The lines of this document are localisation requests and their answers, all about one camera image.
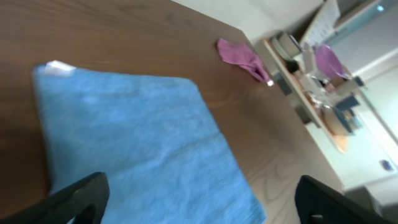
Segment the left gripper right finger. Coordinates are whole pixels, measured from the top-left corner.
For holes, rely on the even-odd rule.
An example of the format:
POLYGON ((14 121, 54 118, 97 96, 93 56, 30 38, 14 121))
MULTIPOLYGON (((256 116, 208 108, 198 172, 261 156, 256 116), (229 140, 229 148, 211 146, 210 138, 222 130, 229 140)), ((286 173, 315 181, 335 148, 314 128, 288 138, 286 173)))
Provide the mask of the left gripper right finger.
POLYGON ((298 182, 295 206, 301 224, 392 224, 309 175, 298 182))

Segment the background shelf with clutter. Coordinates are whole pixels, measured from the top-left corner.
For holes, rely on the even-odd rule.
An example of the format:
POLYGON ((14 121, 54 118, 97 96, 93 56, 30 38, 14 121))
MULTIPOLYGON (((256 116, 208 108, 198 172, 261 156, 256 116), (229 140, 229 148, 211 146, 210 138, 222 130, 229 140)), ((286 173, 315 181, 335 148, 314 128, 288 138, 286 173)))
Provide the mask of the background shelf with clutter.
POLYGON ((354 113, 342 112, 337 105, 351 96, 345 85, 358 82, 325 44, 334 34, 339 18, 338 2, 327 0, 300 37, 280 31, 264 38, 262 44, 272 57, 277 73, 291 89, 290 95, 332 145, 345 152, 348 136, 354 131, 347 120, 354 118, 354 113))

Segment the crumpled purple cloth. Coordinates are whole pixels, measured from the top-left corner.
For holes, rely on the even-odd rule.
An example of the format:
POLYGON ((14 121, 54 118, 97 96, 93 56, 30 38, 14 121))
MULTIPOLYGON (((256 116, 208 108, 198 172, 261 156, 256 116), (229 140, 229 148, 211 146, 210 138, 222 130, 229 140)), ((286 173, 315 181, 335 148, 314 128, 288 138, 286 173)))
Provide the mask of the crumpled purple cloth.
POLYGON ((246 44, 232 44, 218 39, 216 48, 221 59, 231 65, 237 65, 247 71, 257 81, 274 85, 274 81, 264 68, 261 58, 246 44))

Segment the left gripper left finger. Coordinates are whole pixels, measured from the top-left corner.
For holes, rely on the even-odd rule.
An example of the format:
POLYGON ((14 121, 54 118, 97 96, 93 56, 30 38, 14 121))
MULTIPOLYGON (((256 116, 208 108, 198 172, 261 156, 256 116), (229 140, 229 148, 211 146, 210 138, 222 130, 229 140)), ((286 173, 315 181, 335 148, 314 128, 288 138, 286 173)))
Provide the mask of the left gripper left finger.
POLYGON ((108 200, 106 174, 94 172, 1 223, 100 223, 108 200))

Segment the blue cloth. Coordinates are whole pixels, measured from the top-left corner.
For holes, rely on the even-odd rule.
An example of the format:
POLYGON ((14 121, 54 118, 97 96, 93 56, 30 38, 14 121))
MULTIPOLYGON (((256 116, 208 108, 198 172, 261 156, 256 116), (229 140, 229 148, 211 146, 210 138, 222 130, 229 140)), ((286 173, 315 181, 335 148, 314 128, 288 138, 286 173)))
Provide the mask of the blue cloth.
POLYGON ((104 172, 103 223, 266 220, 191 80, 47 64, 32 74, 51 193, 104 172))

